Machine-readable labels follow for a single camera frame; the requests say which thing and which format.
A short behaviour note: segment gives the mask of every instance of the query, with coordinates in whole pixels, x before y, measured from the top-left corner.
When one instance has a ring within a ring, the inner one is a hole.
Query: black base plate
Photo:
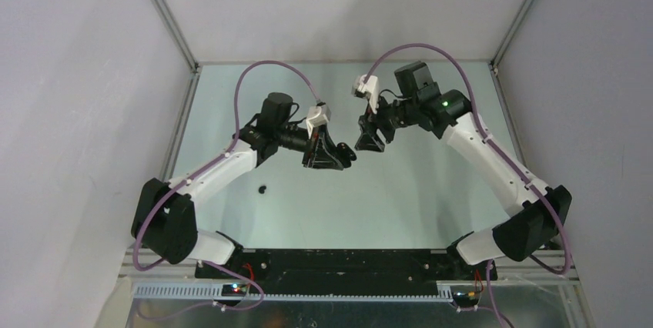
[[[468,266],[431,249],[241,249],[226,267],[249,277],[247,263],[266,293],[290,295],[437,295],[438,280],[474,280],[476,270],[485,275],[484,263]],[[232,279],[206,265],[195,277]]]

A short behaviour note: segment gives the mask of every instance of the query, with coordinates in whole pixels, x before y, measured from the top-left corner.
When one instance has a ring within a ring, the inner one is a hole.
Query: black joint
[[[140,231],[156,203],[170,191],[167,183],[150,179],[142,188],[132,223],[132,236]],[[147,227],[142,244],[168,263],[177,264],[193,251],[197,243],[195,206],[188,196],[174,193],[155,214]]]
[[[563,186],[547,188],[544,197],[564,224],[571,204],[569,191]],[[526,259],[557,234],[555,222],[540,199],[535,203],[526,202],[517,215],[492,230],[499,249],[515,261]]]

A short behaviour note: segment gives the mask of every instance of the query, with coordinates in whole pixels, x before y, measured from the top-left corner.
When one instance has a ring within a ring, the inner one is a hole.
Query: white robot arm
[[[418,125],[433,132],[473,165],[510,217],[505,223],[462,237],[450,247],[451,251],[455,249],[469,265],[500,256],[521,261],[557,234],[554,221],[539,198],[487,144],[491,133],[482,120],[481,125],[489,136],[484,139],[478,132],[470,102],[462,93],[457,90],[440,93],[423,62],[398,69],[395,77],[403,98],[392,103],[373,95],[378,93],[377,78],[369,78],[372,86],[361,82],[365,75],[355,81],[353,94],[369,101],[358,121],[361,136],[355,149],[382,152],[385,143],[377,135],[378,131],[385,142],[390,143],[396,129]],[[516,159],[512,161],[526,174],[529,186],[536,186],[545,193],[564,222],[571,203],[569,192],[563,186],[550,188]]]
[[[171,188],[184,182],[152,219],[142,243],[171,264],[189,258],[223,265],[237,243],[221,233],[197,229],[195,219],[195,210],[213,195],[263,164],[279,147],[302,152],[302,164],[307,168],[349,168],[356,155],[347,144],[336,145],[331,140],[327,131],[328,107],[324,104],[311,107],[306,117],[308,129],[304,129],[298,126],[300,121],[290,121],[293,105],[296,104],[289,95],[270,93],[263,101],[261,113],[239,131],[238,140],[233,149],[224,153],[224,159],[193,180],[188,179],[191,172],[169,182],[150,179],[141,191],[132,235],[136,237],[155,204]]]

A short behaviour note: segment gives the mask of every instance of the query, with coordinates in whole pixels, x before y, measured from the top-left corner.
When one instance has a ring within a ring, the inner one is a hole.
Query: metal frame
[[[534,2],[535,0],[524,0],[521,3],[521,6],[517,11],[517,14],[515,15],[510,27],[508,27],[506,35],[504,35],[503,39],[501,40],[501,44],[499,44],[499,48],[497,49],[494,57],[492,58],[492,61],[490,62],[490,65],[493,67],[496,67],[501,63],[501,60],[504,58],[508,47],[510,47],[512,39],[514,38],[515,34],[517,34],[517,30],[519,30],[521,27],[521,24],[524,22],[526,15],[533,7]]]
[[[524,22],[528,12],[531,10],[535,0],[524,0],[519,8],[519,11],[514,17],[509,29],[507,30],[505,36],[503,37],[494,57],[489,62],[489,69],[492,75],[494,82],[494,87],[501,104],[501,108],[504,114],[504,118],[507,122],[508,131],[511,135],[511,141],[513,142],[515,152],[519,160],[524,164],[524,154],[521,149],[521,144],[517,135],[517,131],[514,126],[514,121],[511,117],[508,105],[506,103],[505,95],[503,89],[501,88],[501,83],[497,77],[498,74],[498,65],[501,63],[506,51],[508,50],[512,39],[517,34],[517,31]],[[202,68],[199,66],[199,63],[196,61],[193,56],[190,47],[188,46],[186,40],[183,37],[181,29],[177,24],[174,16],[172,15],[169,6],[166,4],[165,0],[152,0],[153,5],[156,8],[156,11],[161,16],[164,25],[169,30],[172,39],[177,44],[179,50],[183,54],[184,59],[186,60],[189,69],[192,73],[189,80],[188,89],[186,90],[185,97],[179,111],[179,117],[176,121],[175,128],[170,139],[170,144],[168,151],[166,153],[166,162],[160,173],[162,179],[167,179],[172,175],[172,172],[175,167],[175,162],[179,154],[179,148],[183,140],[183,134],[186,129],[186,123],[188,122],[190,109],[193,105],[193,99],[195,97],[195,92],[199,82],[199,77],[202,71]],[[444,252],[444,250],[433,250],[435,253]],[[535,255],[540,258],[545,259],[545,262],[553,267],[562,266],[564,263],[564,255],[560,251],[540,251],[535,253]],[[148,264],[153,263],[159,257],[148,249],[142,249],[140,252],[140,261],[142,263]],[[134,297],[148,297],[153,298],[153,295],[148,296],[149,292],[153,294],[159,294],[159,298],[180,298],[179,296],[166,295],[166,293],[174,292],[170,287],[179,287],[193,288],[194,291],[201,291],[202,287],[207,285],[209,286],[209,291],[215,293],[215,290],[211,290],[214,287],[215,283],[206,283],[205,281],[198,281],[194,278],[196,269],[196,263],[190,260],[183,261],[176,265],[169,265],[163,263],[159,267],[152,269],[148,272],[139,272],[137,271],[132,264],[132,249],[128,249],[125,254],[125,259],[123,260],[122,267],[119,272],[119,279],[128,277],[133,280],[134,283],[134,292],[136,293]],[[564,278],[550,274],[549,272],[540,268],[537,264],[533,263],[529,259],[525,260],[522,263],[516,263],[507,258],[497,260],[497,272],[498,272],[498,281],[494,282],[494,285],[497,286],[558,286],[558,291],[560,293],[563,301],[567,301],[564,305],[565,312],[568,317],[570,326],[572,327],[581,327],[581,326],[594,326],[592,321],[591,314],[589,313],[587,302],[584,298],[580,280],[578,279],[578,274],[575,269],[572,269],[568,275]],[[444,293],[443,296],[436,296],[436,300],[443,297],[450,296],[450,289],[456,288],[458,286],[469,287],[472,285],[472,282],[469,281],[438,281],[439,285],[442,286],[441,292]],[[156,289],[140,289],[141,287],[155,287],[159,286],[161,288],[167,288],[167,290],[156,290]],[[314,297],[311,296],[276,296],[276,300],[311,300]],[[383,299],[377,299],[374,297],[366,297],[370,301],[380,301]],[[425,296],[423,301],[432,301],[433,296]]]
[[[490,75],[492,76],[492,82],[494,83],[494,90],[497,91],[497,97],[499,98],[499,105],[501,105],[501,111],[504,114],[504,119],[508,127],[508,134],[510,134],[512,146],[514,147],[514,153],[515,155],[517,155],[517,159],[522,164],[524,164],[524,166],[528,167],[528,163],[526,162],[526,157],[524,156],[524,151],[521,149],[521,142],[519,141],[519,135],[517,134],[517,127],[514,124],[514,120],[512,119],[510,108],[508,108],[506,95],[504,94],[504,89],[501,87],[501,83],[499,82],[497,70],[495,67],[492,66],[492,64],[488,64],[487,66],[490,69]]]
[[[184,58],[186,59],[186,63],[188,63],[190,71],[195,72],[198,67],[195,56],[193,56],[193,53],[190,51],[190,47],[188,46],[186,39],[183,37],[182,31],[179,28],[179,25],[177,24],[175,17],[172,16],[172,12],[170,11],[170,7],[168,7],[168,4],[166,3],[166,0],[152,0],[152,3],[154,4],[154,8],[156,8],[156,11],[161,16],[161,19],[163,20],[163,24],[170,32],[170,35],[172,36],[172,40],[175,41],[177,47],[179,48]]]
[[[172,132],[170,144],[168,144],[168,150],[166,151],[166,161],[163,163],[163,168],[161,169],[161,174],[159,175],[159,179],[161,180],[171,178],[172,173],[175,170],[177,156],[179,155],[179,147],[182,145],[183,135],[186,131],[186,124],[188,123],[190,114],[190,108],[193,106],[193,100],[195,98],[197,83],[199,82],[199,75],[201,72],[202,67],[200,66],[197,71],[190,76],[190,83],[188,84],[188,89],[184,94],[182,107],[179,110],[179,115],[177,116],[175,123],[175,130]]]

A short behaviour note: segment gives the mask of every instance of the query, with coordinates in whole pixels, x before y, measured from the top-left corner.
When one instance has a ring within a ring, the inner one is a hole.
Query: silver metal panel
[[[581,328],[572,326],[558,288],[553,286],[498,287],[494,295],[500,311],[519,328]],[[135,300],[143,314],[165,316],[193,304],[188,300]],[[488,306],[487,297],[481,300]],[[210,306],[190,310],[172,320],[150,323],[132,316],[128,326],[143,328],[216,326],[229,328],[426,328],[499,327],[492,312],[456,313],[446,303],[362,303],[268,301],[254,310],[222,313]]]
[[[176,299],[176,300],[242,300],[238,296],[222,296],[224,284],[232,281],[223,280],[219,283],[167,283],[138,282],[134,284],[135,299]],[[266,301],[309,301],[309,302],[409,302],[409,303],[450,303],[452,300],[449,286],[438,286],[437,295],[425,296],[318,296],[318,295],[288,295],[266,294]],[[251,293],[247,300],[258,300],[258,293]]]

